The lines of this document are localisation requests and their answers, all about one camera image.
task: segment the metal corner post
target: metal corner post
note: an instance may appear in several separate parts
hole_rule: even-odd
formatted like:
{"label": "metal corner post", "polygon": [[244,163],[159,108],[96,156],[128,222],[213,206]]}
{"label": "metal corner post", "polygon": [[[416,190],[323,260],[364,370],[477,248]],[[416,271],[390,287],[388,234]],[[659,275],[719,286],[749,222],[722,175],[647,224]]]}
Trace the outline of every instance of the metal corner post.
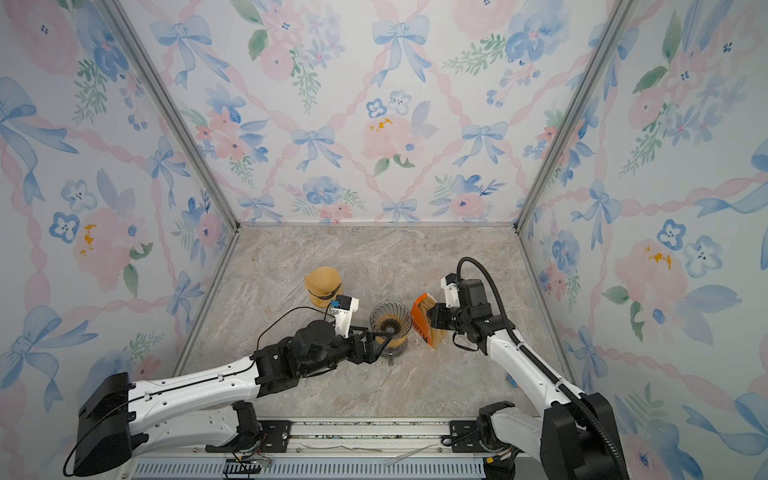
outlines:
{"label": "metal corner post", "polygon": [[168,127],[181,143],[184,153],[192,164],[192,168],[200,176],[200,180],[208,190],[211,199],[219,207],[230,228],[237,230],[239,224],[232,208],[227,202],[227,198],[219,188],[219,184],[214,179],[213,172],[208,167],[205,159],[201,157],[192,133],[187,129],[184,119],[181,117],[178,108],[176,108],[170,93],[160,80],[160,75],[157,73],[157,69],[154,67],[147,49],[141,43],[131,21],[128,19],[120,0],[98,0],[96,5],[101,11],[104,20],[109,24],[111,30],[124,46],[127,56],[139,70],[141,79],[145,82],[147,89],[157,102],[161,113],[167,119]]}
{"label": "metal corner post", "polygon": [[624,33],[624,28],[629,22],[631,13],[637,2],[635,0],[617,0],[616,8],[611,13],[611,17],[605,24],[605,30],[601,37],[600,44],[595,49],[594,55],[584,70],[584,80],[576,90],[576,94],[571,99],[571,103],[565,111],[563,124],[552,141],[549,149],[549,155],[541,165],[536,178],[534,179],[531,191],[525,200],[520,215],[516,221],[517,231],[524,231],[525,224],[531,219],[536,204],[541,194],[544,193],[547,179],[552,175],[558,162],[558,158],[564,153],[568,138],[578,126],[578,121],[590,101],[592,92],[606,68],[608,61],[613,58],[618,42]]}

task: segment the gray stone surface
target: gray stone surface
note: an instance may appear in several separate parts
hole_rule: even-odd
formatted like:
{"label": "gray stone surface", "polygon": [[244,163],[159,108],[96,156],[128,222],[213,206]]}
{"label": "gray stone surface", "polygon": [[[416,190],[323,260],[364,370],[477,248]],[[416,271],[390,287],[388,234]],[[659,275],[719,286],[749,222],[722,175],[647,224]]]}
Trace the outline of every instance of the gray stone surface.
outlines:
{"label": "gray stone surface", "polygon": [[[424,292],[443,300],[440,278],[458,259],[480,260],[496,282],[509,318],[529,344],[560,369],[525,264],[508,227],[248,227],[234,251],[185,373],[250,355],[258,336],[282,313],[311,305],[304,276],[318,266],[341,272],[346,295],[360,298],[353,325],[368,326],[373,307],[397,300],[410,308]],[[464,278],[482,275],[473,266]],[[498,312],[493,296],[488,299]],[[292,336],[322,315],[297,310],[272,328],[261,346]],[[344,362],[335,372],[258,399],[259,416],[474,416],[510,400],[535,414],[506,372],[481,353],[453,346],[432,351],[413,330],[402,356],[388,366]]]}

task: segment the wallpapered wall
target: wallpapered wall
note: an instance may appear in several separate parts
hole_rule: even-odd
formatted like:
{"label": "wallpapered wall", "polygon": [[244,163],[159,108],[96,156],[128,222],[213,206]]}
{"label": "wallpapered wall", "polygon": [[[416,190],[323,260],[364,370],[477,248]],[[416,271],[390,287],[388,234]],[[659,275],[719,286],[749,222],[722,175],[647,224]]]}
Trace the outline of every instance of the wallpapered wall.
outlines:
{"label": "wallpapered wall", "polygon": [[230,235],[96,8],[0,5],[0,477],[59,478],[102,379],[170,375]]}
{"label": "wallpapered wall", "polygon": [[765,25],[758,0],[641,0],[526,226],[634,478],[768,478]]}
{"label": "wallpapered wall", "polygon": [[324,223],[516,218],[613,4],[123,2],[236,214]]}

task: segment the wall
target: wall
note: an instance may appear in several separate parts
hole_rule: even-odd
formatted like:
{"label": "wall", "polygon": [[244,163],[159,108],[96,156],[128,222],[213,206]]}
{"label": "wall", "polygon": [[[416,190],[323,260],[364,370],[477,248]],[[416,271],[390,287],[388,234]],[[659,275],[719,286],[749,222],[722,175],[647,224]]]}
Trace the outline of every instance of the wall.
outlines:
{"label": "wall", "polygon": [[170,375],[230,235],[91,3],[0,12],[0,477],[59,478],[103,378]]}
{"label": "wall", "polygon": [[587,3],[122,5],[236,214],[329,223],[515,219],[614,2]]}
{"label": "wall", "polygon": [[633,478],[768,478],[766,24],[757,0],[640,0],[525,225]]}

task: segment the black mounting plate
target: black mounting plate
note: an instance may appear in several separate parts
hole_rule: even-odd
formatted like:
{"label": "black mounting plate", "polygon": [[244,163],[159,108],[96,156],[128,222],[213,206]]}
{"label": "black mounting plate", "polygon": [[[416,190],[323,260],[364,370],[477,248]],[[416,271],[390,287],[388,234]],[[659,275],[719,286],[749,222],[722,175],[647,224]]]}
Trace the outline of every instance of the black mounting plate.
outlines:
{"label": "black mounting plate", "polygon": [[[449,423],[451,428],[451,435],[444,437],[444,439],[457,439],[463,435],[470,433],[472,430],[477,430],[478,423],[476,420],[453,420]],[[482,448],[480,445],[480,432],[475,432],[465,439],[451,445],[453,453],[480,453],[488,451]]]}
{"label": "black mounting plate", "polygon": [[261,453],[285,453],[288,451],[290,440],[290,420],[259,420],[262,435],[266,438],[261,442]]}

